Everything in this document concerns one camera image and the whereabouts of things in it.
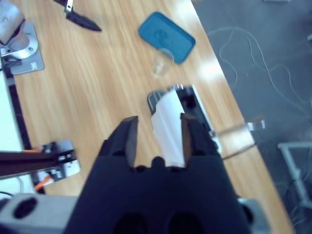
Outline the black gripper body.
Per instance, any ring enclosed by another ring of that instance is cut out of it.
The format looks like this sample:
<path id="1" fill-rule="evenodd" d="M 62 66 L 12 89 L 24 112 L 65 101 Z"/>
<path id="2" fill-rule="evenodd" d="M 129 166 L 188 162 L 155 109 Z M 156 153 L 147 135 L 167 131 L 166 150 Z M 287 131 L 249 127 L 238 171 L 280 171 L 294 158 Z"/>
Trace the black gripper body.
<path id="1" fill-rule="evenodd" d="M 66 13 L 72 12 L 73 10 L 73 0 L 54 0 L 54 2 L 62 5 Z"/>

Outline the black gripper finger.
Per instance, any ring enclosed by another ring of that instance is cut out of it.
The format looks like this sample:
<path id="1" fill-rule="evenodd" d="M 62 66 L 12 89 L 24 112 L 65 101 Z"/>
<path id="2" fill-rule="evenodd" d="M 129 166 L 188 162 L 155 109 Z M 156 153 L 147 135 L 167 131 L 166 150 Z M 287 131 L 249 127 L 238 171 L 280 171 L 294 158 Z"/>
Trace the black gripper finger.
<path id="1" fill-rule="evenodd" d="M 134 167 L 137 154 L 138 116 L 123 119 L 102 145 L 102 156 L 122 157 Z"/>
<path id="2" fill-rule="evenodd" d="M 95 31 L 95 32 L 102 31 L 102 29 L 94 21 L 92 21 L 91 19 L 85 16 L 79 15 L 78 13 L 74 11 L 67 13 L 66 19 L 82 28 Z"/>
<path id="3" fill-rule="evenodd" d="M 182 113 L 180 115 L 182 130 L 182 150 L 184 167 L 187 168 L 195 156 L 219 155 L 217 143 L 197 118 Z"/>

